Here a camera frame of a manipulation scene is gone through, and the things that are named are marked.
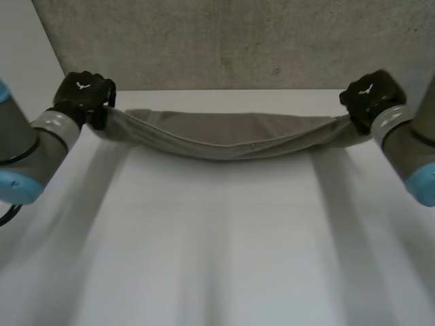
white wall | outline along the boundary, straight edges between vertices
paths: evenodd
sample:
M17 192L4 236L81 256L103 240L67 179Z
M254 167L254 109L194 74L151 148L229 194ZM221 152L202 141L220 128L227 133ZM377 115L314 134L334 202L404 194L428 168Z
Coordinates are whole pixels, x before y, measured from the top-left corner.
M30 0L0 2L0 78L30 120L51 106L64 75Z

cloth fold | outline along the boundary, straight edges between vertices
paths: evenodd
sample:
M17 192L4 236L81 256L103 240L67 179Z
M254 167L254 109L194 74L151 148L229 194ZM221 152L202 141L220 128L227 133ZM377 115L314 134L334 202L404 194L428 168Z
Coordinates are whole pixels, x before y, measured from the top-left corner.
M94 130L100 137L206 160L269 158L312 146L346 147L369 138L358 134L348 115L300 117L105 109L105 129Z

black cable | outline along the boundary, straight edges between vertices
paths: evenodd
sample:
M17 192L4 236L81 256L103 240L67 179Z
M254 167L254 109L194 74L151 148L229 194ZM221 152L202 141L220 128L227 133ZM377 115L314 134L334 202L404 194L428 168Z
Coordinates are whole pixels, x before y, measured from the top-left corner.
M15 217L15 215L20 211L22 205L12 205L10 209L0 217L0 227L5 225L11 219Z

gray cloth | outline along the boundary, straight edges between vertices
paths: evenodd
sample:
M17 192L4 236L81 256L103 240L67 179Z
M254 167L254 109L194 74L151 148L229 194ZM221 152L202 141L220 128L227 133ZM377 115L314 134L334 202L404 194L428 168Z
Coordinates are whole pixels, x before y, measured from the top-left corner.
M368 138L358 135L348 115L107 110L106 128L95 131L100 137L207 160L268 158L315 145L344 147Z

white tabletop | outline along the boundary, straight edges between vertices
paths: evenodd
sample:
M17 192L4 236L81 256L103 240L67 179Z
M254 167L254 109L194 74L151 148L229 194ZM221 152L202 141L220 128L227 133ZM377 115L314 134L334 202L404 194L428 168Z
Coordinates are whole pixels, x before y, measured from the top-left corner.
M118 103L338 115L337 94L121 92ZM217 163L84 130L43 198L0 230L0 319L432 325L434 235L433 210L372 141Z

